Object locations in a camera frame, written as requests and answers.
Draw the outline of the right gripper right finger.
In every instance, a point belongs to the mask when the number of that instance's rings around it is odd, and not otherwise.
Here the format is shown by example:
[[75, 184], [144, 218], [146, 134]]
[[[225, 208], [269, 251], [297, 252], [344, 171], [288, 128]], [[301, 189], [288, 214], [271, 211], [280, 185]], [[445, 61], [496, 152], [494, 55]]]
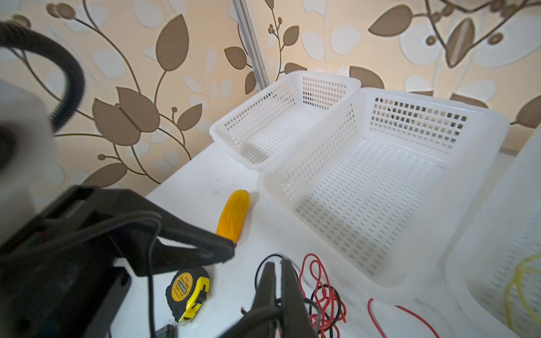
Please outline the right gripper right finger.
[[281, 261], [281, 337], [317, 337], [290, 260]]

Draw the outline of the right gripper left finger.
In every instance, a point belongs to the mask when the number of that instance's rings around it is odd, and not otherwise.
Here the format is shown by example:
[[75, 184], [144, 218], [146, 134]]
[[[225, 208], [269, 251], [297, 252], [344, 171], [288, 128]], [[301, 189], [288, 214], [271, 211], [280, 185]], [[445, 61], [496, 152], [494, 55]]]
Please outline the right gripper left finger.
[[[266, 263], [261, 271], [259, 284], [249, 312], [253, 317], [260, 317], [263, 310], [276, 309], [276, 267], [275, 263]], [[277, 320], [266, 319], [253, 327], [249, 337], [274, 337], [276, 335]]]

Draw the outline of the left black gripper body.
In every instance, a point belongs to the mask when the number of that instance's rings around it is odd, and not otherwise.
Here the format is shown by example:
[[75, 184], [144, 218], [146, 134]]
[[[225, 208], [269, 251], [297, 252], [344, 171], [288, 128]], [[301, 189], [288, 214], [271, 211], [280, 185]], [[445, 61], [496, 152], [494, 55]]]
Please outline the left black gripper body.
[[[118, 215], [140, 210], [131, 190], [72, 187], [1, 246], [25, 252]], [[1, 266], [3, 337], [106, 337], [132, 285], [110, 234]]]

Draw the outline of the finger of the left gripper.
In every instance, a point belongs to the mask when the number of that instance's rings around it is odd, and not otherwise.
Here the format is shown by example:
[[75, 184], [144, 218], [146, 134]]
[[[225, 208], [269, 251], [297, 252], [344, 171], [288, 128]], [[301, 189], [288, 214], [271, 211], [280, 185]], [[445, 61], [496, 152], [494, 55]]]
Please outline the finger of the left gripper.
[[[153, 274], [223, 263], [235, 255], [232, 240], [190, 225], [145, 198], [119, 198], [114, 201], [114, 215], [134, 211], [158, 213], [162, 217], [162, 229], [158, 236], [179, 243], [179, 246], [169, 246], [156, 242], [151, 259]], [[154, 233], [155, 230], [147, 230], [139, 225], [126, 226], [114, 232], [114, 242], [121, 256], [139, 277], [147, 275], [148, 246]]]

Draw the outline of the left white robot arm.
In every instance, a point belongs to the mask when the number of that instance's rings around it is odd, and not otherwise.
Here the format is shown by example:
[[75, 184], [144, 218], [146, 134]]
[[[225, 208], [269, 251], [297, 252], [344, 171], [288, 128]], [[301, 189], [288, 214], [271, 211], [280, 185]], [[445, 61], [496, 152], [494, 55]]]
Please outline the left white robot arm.
[[147, 278], [232, 259], [234, 244], [197, 228], [132, 190], [76, 185], [40, 214], [27, 186], [52, 153], [53, 136], [82, 101], [80, 64], [57, 42], [14, 20], [1, 23], [1, 47], [54, 63], [66, 84], [48, 113], [33, 93], [1, 83], [1, 335], [103, 337], [115, 316], [101, 315], [128, 260]]

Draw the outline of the yellow black tape measure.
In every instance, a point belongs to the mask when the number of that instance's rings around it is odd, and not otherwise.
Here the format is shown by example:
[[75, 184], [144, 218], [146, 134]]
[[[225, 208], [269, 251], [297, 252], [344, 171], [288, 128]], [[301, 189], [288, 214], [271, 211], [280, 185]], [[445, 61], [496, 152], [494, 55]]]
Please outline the yellow black tape measure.
[[166, 300], [177, 323], [191, 321], [207, 300], [210, 277], [203, 267], [179, 270], [166, 288]]

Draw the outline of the yellow corn cob toy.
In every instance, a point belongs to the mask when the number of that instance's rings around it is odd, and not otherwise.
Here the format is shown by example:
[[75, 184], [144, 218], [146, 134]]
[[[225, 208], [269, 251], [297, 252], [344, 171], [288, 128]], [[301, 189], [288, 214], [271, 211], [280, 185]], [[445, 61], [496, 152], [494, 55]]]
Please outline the yellow corn cob toy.
[[245, 224], [245, 218], [250, 206], [250, 194], [246, 190], [237, 190], [232, 193], [224, 206], [218, 221], [216, 233], [238, 243], [238, 239]]

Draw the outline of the left white plastic basket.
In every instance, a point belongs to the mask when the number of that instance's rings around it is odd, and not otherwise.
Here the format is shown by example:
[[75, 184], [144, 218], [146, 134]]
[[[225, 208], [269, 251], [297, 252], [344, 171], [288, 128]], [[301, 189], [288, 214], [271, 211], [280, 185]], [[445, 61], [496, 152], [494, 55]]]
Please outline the left white plastic basket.
[[214, 142], [249, 170], [263, 170], [362, 86], [353, 77], [299, 70], [224, 115]]

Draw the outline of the white plastic basket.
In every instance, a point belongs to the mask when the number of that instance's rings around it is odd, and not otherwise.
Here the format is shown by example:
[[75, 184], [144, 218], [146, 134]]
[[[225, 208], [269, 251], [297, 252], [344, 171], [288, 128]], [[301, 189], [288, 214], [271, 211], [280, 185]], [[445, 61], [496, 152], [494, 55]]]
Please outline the white plastic basket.
[[214, 142], [249, 170], [263, 170], [362, 86], [353, 77], [299, 70], [224, 115]]
[[497, 182], [445, 264], [460, 308], [490, 337], [540, 336], [540, 130]]
[[509, 131], [460, 101], [362, 88], [261, 172], [265, 200], [359, 270], [375, 299], [413, 299]]

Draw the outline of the middle white plastic basket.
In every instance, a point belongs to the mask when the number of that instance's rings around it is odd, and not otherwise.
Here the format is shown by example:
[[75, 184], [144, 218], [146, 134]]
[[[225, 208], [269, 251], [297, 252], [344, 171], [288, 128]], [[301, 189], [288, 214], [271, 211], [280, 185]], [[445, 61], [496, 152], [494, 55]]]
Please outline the middle white plastic basket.
[[509, 131], [460, 101], [362, 88], [261, 172], [265, 200], [359, 270], [375, 299], [413, 299]]

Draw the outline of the right white plastic basket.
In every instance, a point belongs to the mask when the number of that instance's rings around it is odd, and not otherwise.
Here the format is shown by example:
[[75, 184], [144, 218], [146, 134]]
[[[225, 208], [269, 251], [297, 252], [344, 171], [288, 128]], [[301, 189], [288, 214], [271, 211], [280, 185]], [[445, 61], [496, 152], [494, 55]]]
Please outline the right white plastic basket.
[[497, 182], [445, 264], [460, 308], [490, 337], [540, 336], [540, 130]]

